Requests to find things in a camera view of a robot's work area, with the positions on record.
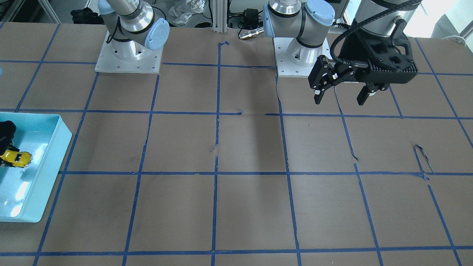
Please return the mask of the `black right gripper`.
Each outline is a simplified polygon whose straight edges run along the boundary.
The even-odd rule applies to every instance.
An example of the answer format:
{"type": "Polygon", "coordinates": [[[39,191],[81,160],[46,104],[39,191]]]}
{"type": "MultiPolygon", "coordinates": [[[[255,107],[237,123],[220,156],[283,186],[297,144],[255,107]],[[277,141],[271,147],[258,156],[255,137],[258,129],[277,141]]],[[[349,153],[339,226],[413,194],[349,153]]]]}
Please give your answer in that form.
{"type": "MultiPolygon", "coordinates": [[[[13,145],[13,138],[16,132],[16,125],[10,121],[6,120],[0,122],[0,148],[6,148],[10,151],[19,152],[19,149],[13,145]]],[[[10,163],[7,161],[0,160],[1,167],[9,167],[10,163]]]]}

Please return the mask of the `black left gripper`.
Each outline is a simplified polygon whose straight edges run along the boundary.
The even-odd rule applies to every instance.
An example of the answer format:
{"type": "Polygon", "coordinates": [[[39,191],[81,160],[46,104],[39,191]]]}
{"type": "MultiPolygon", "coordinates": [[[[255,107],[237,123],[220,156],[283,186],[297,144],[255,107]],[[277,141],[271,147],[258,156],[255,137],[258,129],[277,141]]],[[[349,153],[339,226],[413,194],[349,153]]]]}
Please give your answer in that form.
{"type": "Polygon", "coordinates": [[[330,47],[331,59],[318,56],[309,74],[314,102],[319,105],[324,93],[340,83],[361,82],[364,86],[357,103],[363,106],[377,91],[387,90],[392,83],[408,83],[416,77],[419,69],[404,28],[404,24],[396,24],[389,36],[377,36],[350,27],[336,38],[330,47]]]}

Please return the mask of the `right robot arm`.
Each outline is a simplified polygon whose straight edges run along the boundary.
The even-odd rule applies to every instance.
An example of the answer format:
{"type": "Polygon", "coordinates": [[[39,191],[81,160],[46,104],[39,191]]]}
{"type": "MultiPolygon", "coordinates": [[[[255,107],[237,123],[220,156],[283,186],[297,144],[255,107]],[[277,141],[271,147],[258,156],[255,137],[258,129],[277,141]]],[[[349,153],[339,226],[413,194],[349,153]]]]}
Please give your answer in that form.
{"type": "Polygon", "coordinates": [[[71,110],[81,120],[63,172],[137,171],[149,136],[159,77],[99,74],[92,60],[108,31],[113,52],[137,43],[132,63],[154,68],[138,63],[164,46],[169,24],[142,0],[99,5],[112,9],[103,16],[105,25],[7,23],[1,29],[1,66],[8,78],[1,82],[1,109],[71,110]]]}

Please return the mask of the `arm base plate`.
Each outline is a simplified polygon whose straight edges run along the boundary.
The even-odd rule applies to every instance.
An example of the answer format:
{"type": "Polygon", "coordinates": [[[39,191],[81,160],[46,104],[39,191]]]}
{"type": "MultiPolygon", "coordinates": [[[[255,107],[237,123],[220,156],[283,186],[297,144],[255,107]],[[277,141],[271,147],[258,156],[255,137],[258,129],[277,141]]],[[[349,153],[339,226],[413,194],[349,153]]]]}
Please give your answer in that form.
{"type": "Polygon", "coordinates": [[[318,56],[331,59],[327,39],[318,48],[304,47],[295,38],[274,38],[273,44],[279,77],[307,78],[318,56]]]}
{"type": "Polygon", "coordinates": [[[95,71],[108,74],[159,74],[163,47],[149,50],[134,41],[106,43],[107,32],[95,71]]]}

